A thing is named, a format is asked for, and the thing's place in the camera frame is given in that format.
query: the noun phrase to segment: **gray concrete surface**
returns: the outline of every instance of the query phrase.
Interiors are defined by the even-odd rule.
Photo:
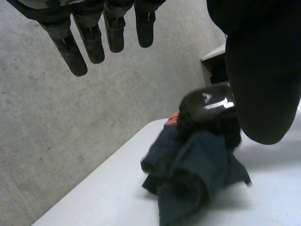
[[[170,0],[154,44],[139,47],[132,8],[125,49],[71,74],[35,21],[0,0],[0,226],[30,226],[148,122],[202,87],[200,58],[225,42],[205,0]]]

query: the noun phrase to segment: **white table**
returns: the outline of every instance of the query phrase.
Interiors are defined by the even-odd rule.
[[[301,109],[283,141],[259,145],[245,135],[236,157],[253,186],[220,192],[194,226],[301,225]],[[149,123],[34,226],[157,226],[156,196],[141,185],[140,160],[166,120]]]

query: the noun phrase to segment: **dark blue fabric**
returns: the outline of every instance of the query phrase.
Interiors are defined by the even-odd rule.
[[[224,136],[203,129],[183,139],[165,126],[141,166],[149,173],[143,187],[158,195],[161,226],[192,216],[227,185],[250,183]]]

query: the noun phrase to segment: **crumpled cloth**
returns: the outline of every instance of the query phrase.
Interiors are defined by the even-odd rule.
[[[164,127],[141,162],[149,173],[143,187],[158,195],[160,226],[193,216],[228,185],[251,182],[233,155],[237,145],[237,138],[226,142],[223,134],[206,129],[183,137],[176,125]]]

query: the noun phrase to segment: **black object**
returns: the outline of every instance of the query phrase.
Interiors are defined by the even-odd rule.
[[[49,34],[71,72],[76,76],[85,75],[87,73],[87,65],[71,33],[70,19],[56,24],[40,23],[40,25]]]
[[[166,0],[135,0],[136,29],[139,45],[147,48],[154,40],[155,11]]]
[[[204,129],[186,139],[177,126],[165,126],[141,162],[149,173],[143,187],[158,195],[161,226],[187,220],[225,186],[251,182],[232,146]]]
[[[104,61],[102,33],[98,21],[102,15],[104,0],[85,1],[72,7],[75,24],[85,45],[89,59],[93,64]]]
[[[236,115],[232,90],[227,82],[189,93],[179,110],[178,127],[187,136],[200,127],[216,133],[223,118]]]
[[[207,0],[228,35],[226,69],[240,126],[252,140],[279,142],[301,97],[301,1]]]
[[[119,53],[124,48],[123,31],[126,26],[124,15],[133,6],[134,0],[122,3],[106,0],[104,5],[104,23],[111,52]]]
[[[85,45],[85,49],[93,64],[104,61],[101,31],[98,21],[103,13],[110,50],[121,52],[124,48],[123,31],[126,25],[124,15],[133,6],[134,0],[7,0],[20,13],[31,20],[39,22],[49,34],[51,40],[61,53],[71,72],[76,76],[87,73],[87,65],[79,51],[70,30],[70,15],[73,14],[75,24]],[[148,22],[154,11],[165,0],[139,0],[139,10],[143,14],[150,12]],[[153,40],[153,24],[149,29],[137,28],[141,46],[150,46]]]

